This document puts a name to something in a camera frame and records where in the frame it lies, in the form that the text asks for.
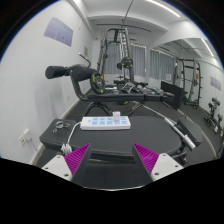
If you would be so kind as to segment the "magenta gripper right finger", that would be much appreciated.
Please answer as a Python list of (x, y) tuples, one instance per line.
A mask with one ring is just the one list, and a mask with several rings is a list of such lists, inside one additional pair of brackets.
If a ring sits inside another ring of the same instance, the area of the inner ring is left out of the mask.
[(168, 154), (157, 154), (136, 143), (132, 145), (132, 154), (135, 162), (146, 170), (153, 181), (183, 169), (183, 167)]

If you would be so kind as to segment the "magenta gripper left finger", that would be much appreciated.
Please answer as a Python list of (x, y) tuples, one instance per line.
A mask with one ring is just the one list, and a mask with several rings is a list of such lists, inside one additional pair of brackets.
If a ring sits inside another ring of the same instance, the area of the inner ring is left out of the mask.
[(65, 156), (56, 155), (42, 169), (68, 181), (80, 179), (90, 155), (91, 145), (86, 144)]

